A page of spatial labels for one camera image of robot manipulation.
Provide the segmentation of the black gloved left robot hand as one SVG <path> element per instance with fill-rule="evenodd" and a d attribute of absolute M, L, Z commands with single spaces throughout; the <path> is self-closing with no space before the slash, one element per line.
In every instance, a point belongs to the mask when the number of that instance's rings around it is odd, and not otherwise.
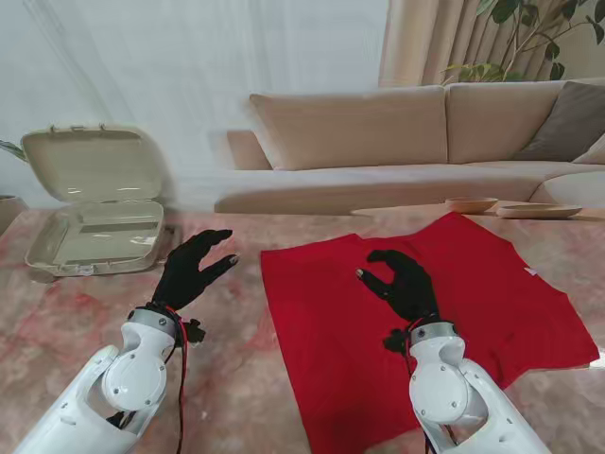
<path fill-rule="evenodd" d="M 233 231 L 228 229 L 205 230 L 174 249 L 166 259 L 150 304 L 179 311 L 197 299 L 208 286 L 237 264 L 238 256 L 230 254 L 204 269 L 199 267 L 208 252 L 232 234 Z"/>

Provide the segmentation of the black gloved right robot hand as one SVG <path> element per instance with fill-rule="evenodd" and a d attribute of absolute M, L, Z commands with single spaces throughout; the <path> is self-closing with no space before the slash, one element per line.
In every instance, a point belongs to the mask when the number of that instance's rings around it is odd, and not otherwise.
<path fill-rule="evenodd" d="M 384 263 L 393 271 L 393 279 L 389 283 L 367 270 L 357 269 L 355 274 L 400 318 L 414 322 L 440 315 L 431 277 L 416 260 L 394 250 L 375 250 L 369 254 L 367 261 Z"/>

